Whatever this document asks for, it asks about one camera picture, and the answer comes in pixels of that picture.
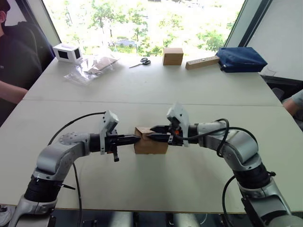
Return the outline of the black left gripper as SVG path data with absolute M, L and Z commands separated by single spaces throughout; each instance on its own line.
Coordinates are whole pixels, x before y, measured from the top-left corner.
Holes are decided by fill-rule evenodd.
M 106 133 L 105 152 L 113 155 L 114 162 L 119 162 L 117 147 L 135 144 L 140 139 L 140 136 L 134 134 L 118 134 L 117 130 L 114 129 L 113 131 Z

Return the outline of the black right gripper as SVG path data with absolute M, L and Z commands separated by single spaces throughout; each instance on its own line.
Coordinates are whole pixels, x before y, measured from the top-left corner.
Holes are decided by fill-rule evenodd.
M 151 133 L 147 137 L 153 141 L 157 142 L 168 142 L 171 146 L 183 146 L 183 140 L 178 139 L 178 137 L 183 136 L 182 128 L 179 125 L 156 125 L 150 128 Z

